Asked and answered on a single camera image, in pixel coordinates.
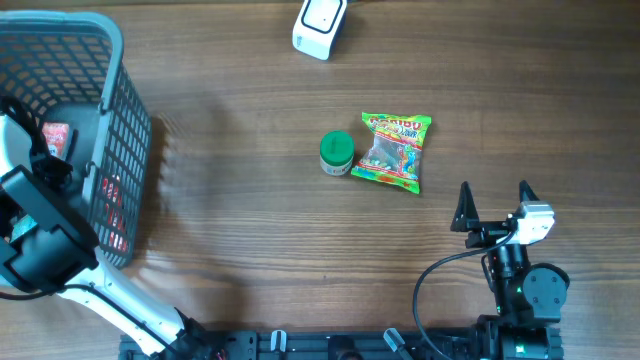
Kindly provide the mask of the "green lid jar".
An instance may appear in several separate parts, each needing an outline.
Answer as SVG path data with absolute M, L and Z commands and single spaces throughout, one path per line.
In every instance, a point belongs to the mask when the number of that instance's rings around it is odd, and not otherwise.
M 352 166 L 355 154 L 353 138 L 345 131 L 336 130 L 324 135 L 320 143 L 320 164 L 325 173 L 342 176 Z

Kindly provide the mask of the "green Haribo gummy bag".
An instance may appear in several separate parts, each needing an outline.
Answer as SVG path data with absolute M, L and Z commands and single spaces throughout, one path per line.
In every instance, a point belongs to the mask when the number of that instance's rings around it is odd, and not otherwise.
M 363 112 L 362 121 L 374 135 L 373 144 L 351 174 L 419 194 L 423 145 L 432 118 Z

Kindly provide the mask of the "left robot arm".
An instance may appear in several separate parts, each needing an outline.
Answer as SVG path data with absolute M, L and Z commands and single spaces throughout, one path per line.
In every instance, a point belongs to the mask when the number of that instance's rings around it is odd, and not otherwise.
M 72 166 L 50 154 L 22 103 L 1 99 L 1 276 L 11 301 L 57 295 L 128 334 L 151 359 L 213 359 L 203 328 L 107 261 L 89 223 L 57 194 Z

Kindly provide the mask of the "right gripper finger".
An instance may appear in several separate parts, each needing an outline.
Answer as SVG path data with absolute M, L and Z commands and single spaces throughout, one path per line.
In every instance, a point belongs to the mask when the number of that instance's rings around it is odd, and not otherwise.
M 526 180 L 519 183 L 519 200 L 520 202 L 538 201 L 539 198 L 534 193 Z
M 450 226 L 452 232 L 470 232 L 479 228 L 479 215 L 467 181 L 460 187 L 458 205 Z

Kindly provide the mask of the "red stick packet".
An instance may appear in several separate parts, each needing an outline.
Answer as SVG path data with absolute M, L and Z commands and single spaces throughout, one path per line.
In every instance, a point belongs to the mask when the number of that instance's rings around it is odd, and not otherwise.
M 120 191 L 120 177 L 112 175 L 102 180 L 102 192 L 106 196 L 106 221 L 109 227 L 108 244 L 112 249 L 125 252 L 128 249 L 126 221 L 123 217 L 124 201 Z

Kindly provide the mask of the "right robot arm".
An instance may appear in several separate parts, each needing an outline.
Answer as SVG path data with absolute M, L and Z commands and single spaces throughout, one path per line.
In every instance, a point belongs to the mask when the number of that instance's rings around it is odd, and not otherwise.
M 467 235 L 465 246 L 483 254 L 482 269 L 496 304 L 495 316 L 481 315 L 469 331 L 473 359 L 561 359 L 561 308 L 570 279 L 550 263 L 533 264 L 528 248 L 544 240 L 555 224 L 551 205 L 526 181 L 519 206 L 500 221 L 482 221 L 468 182 L 461 184 L 453 232 Z

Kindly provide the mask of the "small red white packet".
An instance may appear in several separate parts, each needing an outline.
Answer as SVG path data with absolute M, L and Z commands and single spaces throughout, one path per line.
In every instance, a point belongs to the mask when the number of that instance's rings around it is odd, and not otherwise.
M 43 125 L 42 132 L 45 136 L 49 153 L 61 160 L 65 160 L 68 146 L 70 145 L 70 125 L 46 122 Z

